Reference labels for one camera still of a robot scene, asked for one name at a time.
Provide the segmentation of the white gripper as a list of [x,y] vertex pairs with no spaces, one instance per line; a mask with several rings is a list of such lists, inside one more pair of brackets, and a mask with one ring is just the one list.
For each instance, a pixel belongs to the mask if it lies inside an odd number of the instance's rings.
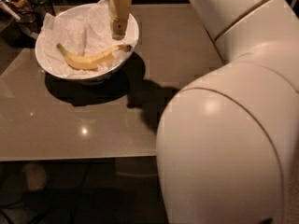
[[110,28],[112,38],[124,39],[129,20],[132,0],[109,0]]

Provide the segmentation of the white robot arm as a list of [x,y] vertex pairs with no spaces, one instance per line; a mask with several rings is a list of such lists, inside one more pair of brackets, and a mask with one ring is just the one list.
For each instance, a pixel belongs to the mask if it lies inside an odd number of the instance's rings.
[[285,224],[298,142],[299,21],[285,0],[189,0],[223,66],[169,102],[157,166],[169,224]]

